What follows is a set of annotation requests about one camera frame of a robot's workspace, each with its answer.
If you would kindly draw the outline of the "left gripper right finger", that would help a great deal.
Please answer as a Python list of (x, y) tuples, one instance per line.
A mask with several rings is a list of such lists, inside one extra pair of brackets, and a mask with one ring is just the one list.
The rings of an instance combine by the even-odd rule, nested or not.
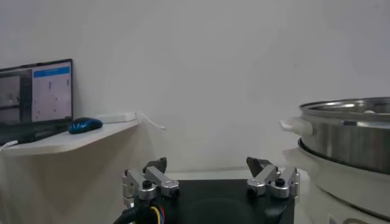
[(252, 174), (247, 180), (247, 194), (257, 198), (269, 193), (277, 199), (298, 197), (300, 194), (300, 173), (295, 167), (280, 170), (266, 159), (247, 157), (246, 163)]

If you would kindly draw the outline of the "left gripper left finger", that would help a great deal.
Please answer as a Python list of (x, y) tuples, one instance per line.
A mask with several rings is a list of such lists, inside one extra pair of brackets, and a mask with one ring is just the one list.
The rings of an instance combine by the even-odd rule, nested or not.
[(149, 161), (142, 170), (127, 169), (122, 175), (122, 198), (126, 207), (135, 205), (135, 201), (151, 202), (158, 195), (163, 198), (177, 199), (180, 196), (180, 184), (165, 175), (167, 158)]

